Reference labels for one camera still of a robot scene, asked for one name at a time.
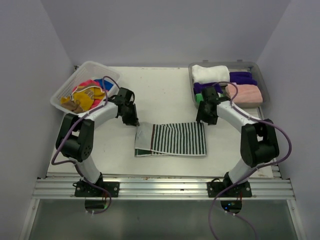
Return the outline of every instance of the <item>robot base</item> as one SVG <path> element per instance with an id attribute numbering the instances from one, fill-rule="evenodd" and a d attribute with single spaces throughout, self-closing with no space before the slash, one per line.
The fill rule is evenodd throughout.
<path id="1" fill-rule="evenodd" d="M 215 198 L 218 195 L 218 193 L 220 193 L 223 189 L 226 188 L 226 185 L 224 182 L 215 181 L 214 179 L 206 183 L 206 188 L 208 191 L 208 197 Z M 251 187 L 248 181 L 234 186 L 230 190 L 223 193 L 220 196 L 220 198 L 238 198 L 240 195 L 242 195 L 243 198 L 252 197 Z"/>
<path id="2" fill-rule="evenodd" d="M 120 183 L 118 181 L 103 181 L 102 178 L 100 178 L 95 185 L 106 189 L 111 194 L 112 198 L 117 198 L 119 195 Z M 103 195 L 103 191 L 92 187 L 82 180 L 74 183 L 73 186 L 75 187 L 74 196 L 77 198 L 97 198 L 102 197 Z"/>

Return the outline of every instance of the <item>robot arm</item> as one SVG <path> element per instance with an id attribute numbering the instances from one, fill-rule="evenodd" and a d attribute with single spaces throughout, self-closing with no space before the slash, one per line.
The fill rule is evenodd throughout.
<path id="1" fill-rule="evenodd" d="M 230 104 L 228 97 L 219 97 L 214 87 L 202 91 L 203 101 L 200 102 L 196 121 L 209 125 L 217 124 L 218 117 L 226 120 L 241 133 L 241 159 L 236 166 L 224 176 L 224 188 L 236 183 L 259 164 L 268 163 L 279 155 L 279 146 L 275 129 L 269 125 L 245 118 Z"/>
<path id="2" fill-rule="evenodd" d="M 121 87 L 117 95 L 109 98 L 108 103 L 85 117 L 75 128 L 61 148 L 64 157 L 69 158 L 75 164 L 75 168 L 81 177 L 85 178 L 91 184 L 100 188 L 107 188 L 103 182 L 102 174 L 97 169 L 92 157 L 94 143 L 94 130 L 104 122 L 122 117 L 122 122 L 129 126 L 138 126 L 136 105 L 134 104 L 134 93 Z M 83 117 L 80 115 L 66 114 L 55 143 L 56 149 L 70 131 L 71 126 Z M 76 187 L 75 197 L 100 197 L 101 191 L 92 187 L 88 182 L 80 180 L 74 185 Z"/>

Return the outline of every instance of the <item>blue cloth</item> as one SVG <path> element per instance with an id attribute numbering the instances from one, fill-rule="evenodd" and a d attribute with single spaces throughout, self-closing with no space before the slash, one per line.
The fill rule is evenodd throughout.
<path id="1" fill-rule="evenodd" d="M 203 89 L 205 89 L 207 87 L 211 87 L 213 84 L 214 84 L 214 82 L 205 83 L 205 84 L 201 84 L 201 83 L 196 82 L 195 84 L 193 84 L 194 95 L 200 94 Z M 219 84 L 214 85 L 214 89 L 216 90 L 217 93 L 221 93 L 221 94 L 223 93 Z"/>
<path id="2" fill-rule="evenodd" d="M 230 83 L 235 83 L 238 85 L 249 84 L 258 85 L 258 82 L 252 78 L 251 72 L 246 71 L 235 71 L 230 72 Z"/>
<path id="3" fill-rule="evenodd" d="M 105 86 L 105 90 L 107 90 L 107 91 L 110 91 L 110 89 L 113 87 L 113 84 L 111 82 L 109 82 L 109 81 L 106 81 L 106 80 L 104 80 L 104 86 L 103 86 L 102 78 L 96 79 L 94 81 L 96 83 L 98 83 L 102 89 L 104 89 L 104 86 Z"/>

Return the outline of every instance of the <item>gray plastic tray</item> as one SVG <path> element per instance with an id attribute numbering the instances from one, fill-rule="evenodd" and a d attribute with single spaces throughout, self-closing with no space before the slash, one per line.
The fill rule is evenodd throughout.
<path id="1" fill-rule="evenodd" d="M 262 74 L 260 72 L 258 65 L 255 64 L 254 62 L 251 62 L 251 61 L 216 61 L 216 62 L 203 61 L 203 62 L 193 62 L 189 65 L 191 96 L 196 108 L 199 107 L 199 104 L 196 102 L 195 94 L 194 94 L 194 79 L 192 76 L 192 66 L 194 65 L 199 65 L 205 68 L 223 65 L 229 69 L 229 72 L 239 72 L 239 71 L 246 70 L 250 72 L 252 74 L 252 78 L 257 81 L 257 86 L 263 98 L 262 105 L 270 101 L 269 94 L 265 85 L 265 81 L 262 77 Z"/>

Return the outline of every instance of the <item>yellow cloth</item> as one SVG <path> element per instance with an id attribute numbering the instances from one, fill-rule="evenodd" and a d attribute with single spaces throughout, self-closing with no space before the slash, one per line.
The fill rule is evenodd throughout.
<path id="1" fill-rule="evenodd" d="M 71 96 L 61 97 L 60 103 L 65 104 L 73 101 L 82 108 L 82 112 L 88 111 L 94 104 L 95 100 L 102 100 L 105 97 L 105 92 L 96 84 L 90 83 L 86 86 L 77 86 Z"/>

